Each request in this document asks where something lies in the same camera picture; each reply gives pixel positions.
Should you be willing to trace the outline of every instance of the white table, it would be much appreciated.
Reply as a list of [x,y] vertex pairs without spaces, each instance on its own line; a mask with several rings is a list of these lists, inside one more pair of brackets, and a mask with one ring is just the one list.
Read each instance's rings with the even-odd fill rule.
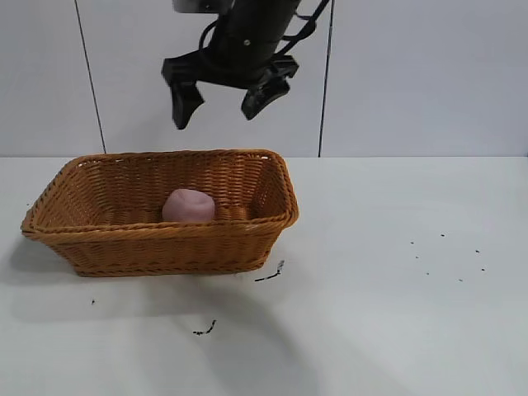
[[292,159],[262,270],[124,279],[20,236],[65,162],[0,159],[1,395],[528,394],[527,158]]

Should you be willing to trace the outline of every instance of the brown wicker basket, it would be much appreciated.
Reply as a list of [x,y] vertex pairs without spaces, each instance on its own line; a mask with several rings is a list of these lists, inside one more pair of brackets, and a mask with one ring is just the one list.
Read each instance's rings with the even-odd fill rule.
[[[177,188],[214,198],[215,219],[164,223]],[[22,233],[81,276],[218,274],[261,267],[299,215],[284,160],[265,150],[126,153],[68,163],[28,211]]]

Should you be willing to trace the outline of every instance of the robotic arm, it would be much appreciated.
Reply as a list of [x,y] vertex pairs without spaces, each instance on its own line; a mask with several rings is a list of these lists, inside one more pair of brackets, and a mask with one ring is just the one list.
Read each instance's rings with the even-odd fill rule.
[[[248,120],[290,91],[286,78],[294,77],[299,65],[287,53],[314,33],[330,0],[322,0],[311,16],[296,14],[300,1],[174,0],[178,12],[219,15],[205,28],[197,51],[163,62],[162,75],[172,94],[172,118],[179,130],[187,127],[204,103],[196,88],[198,81],[246,89],[242,112]],[[287,36],[295,15],[306,24],[298,35]],[[275,52],[282,40],[287,44]]]

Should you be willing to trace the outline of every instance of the pink clay ball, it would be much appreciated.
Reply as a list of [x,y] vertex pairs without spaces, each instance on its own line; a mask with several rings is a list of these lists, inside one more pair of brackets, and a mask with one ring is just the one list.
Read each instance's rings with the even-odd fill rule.
[[163,206],[163,221],[206,223],[215,217],[215,202],[204,192],[175,190]]

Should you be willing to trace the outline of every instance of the black cable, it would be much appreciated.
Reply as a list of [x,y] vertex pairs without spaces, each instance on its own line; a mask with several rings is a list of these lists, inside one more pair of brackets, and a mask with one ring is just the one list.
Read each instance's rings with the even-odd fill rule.
[[311,15],[299,15],[297,12],[295,12],[295,16],[299,19],[302,19],[303,21],[307,21],[310,19]]
[[315,11],[313,12],[312,16],[308,19],[306,24],[303,26],[303,28],[300,30],[299,34],[297,35],[299,38],[290,41],[288,44],[286,44],[279,52],[277,52],[274,57],[286,55],[288,51],[290,51],[292,48],[294,48],[301,40],[302,37],[305,35],[310,35],[310,30],[313,28],[313,24],[317,22],[319,17],[324,11],[324,8],[330,3],[330,0],[321,0]]

